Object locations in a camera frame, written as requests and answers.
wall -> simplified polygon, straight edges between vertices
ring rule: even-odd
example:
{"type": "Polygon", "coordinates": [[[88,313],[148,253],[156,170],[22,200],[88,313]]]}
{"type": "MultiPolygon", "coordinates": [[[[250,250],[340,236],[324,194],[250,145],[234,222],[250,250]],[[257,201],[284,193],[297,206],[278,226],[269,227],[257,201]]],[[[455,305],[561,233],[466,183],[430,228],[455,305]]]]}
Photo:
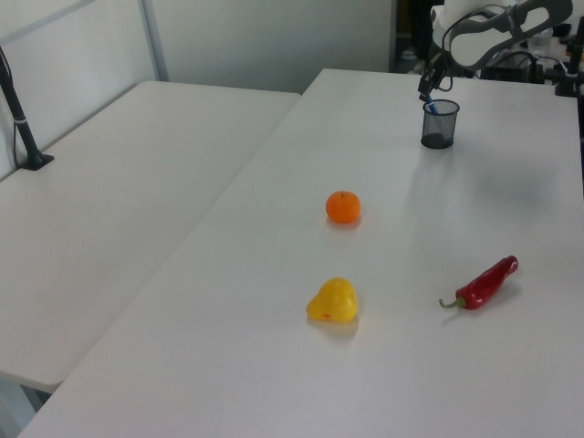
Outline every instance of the wall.
{"type": "Polygon", "coordinates": [[[144,0],[161,78],[302,93],[323,68],[388,71],[397,0],[144,0]]]}
{"type": "MultiPolygon", "coordinates": [[[[140,0],[93,1],[3,50],[41,150],[120,93],[155,78],[140,0]]],[[[12,169],[12,115],[0,93],[0,179],[12,169]]]]}

tangerine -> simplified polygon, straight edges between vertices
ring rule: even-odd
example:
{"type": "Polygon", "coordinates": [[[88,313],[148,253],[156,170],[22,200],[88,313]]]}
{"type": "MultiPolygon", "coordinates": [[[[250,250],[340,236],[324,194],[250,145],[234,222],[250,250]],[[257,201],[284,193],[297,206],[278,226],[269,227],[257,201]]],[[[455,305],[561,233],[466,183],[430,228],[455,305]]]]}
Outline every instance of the tangerine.
{"type": "Polygon", "coordinates": [[[359,219],[361,202],[352,192],[334,192],[327,199],[328,218],[336,224],[350,224],[359,219]]]}

black mesh pen holder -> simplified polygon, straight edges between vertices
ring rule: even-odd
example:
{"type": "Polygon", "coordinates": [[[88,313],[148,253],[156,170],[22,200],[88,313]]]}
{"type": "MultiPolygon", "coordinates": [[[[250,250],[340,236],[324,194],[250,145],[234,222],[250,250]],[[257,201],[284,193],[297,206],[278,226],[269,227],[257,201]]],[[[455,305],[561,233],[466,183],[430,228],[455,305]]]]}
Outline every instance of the black mesh pen holder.
{"type": "Polygon", "coordinates": [[[426,148],[446,149],[453,145],[459,109],[451,100],[440,99],[423,105],[422,144],[426,148]]]}

white table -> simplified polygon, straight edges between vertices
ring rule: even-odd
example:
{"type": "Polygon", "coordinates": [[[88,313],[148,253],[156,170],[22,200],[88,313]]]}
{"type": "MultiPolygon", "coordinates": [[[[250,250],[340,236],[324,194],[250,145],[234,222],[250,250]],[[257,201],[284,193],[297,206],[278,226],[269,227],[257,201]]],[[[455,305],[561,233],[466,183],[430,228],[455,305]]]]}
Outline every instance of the white table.
{"type": "Polygon", "coordinates": [[[297,99],[143,83],[0,183],[0,377],[52,392],[297,99]]]}
{"type": "Polygon", "coordinates": [[[582,436],[576,102],[456,80],[431,151],[418,80],[325,70],[23,438],[582,436]],[[511,254],[484,308],[438,306],[511,254]],[[333,276],[346,326],[306,318],[333,276]]]}

chili pepper stem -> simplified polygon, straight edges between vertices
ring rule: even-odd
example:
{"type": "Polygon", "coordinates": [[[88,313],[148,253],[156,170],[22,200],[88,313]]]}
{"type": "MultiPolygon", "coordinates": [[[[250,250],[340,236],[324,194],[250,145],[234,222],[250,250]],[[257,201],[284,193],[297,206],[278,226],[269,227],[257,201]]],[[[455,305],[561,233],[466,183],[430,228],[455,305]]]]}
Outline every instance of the chili pepper stem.
{"type": "Polygon", "coordinates": [[[452,304],[444,304],[442,300],[440,300],[439,302],[440,306],[442,306],[443,308],[463,308],[464,306],[466,306],[466,301],[464,301],[464,298],[462,297],[457,298],[452,304]]]}

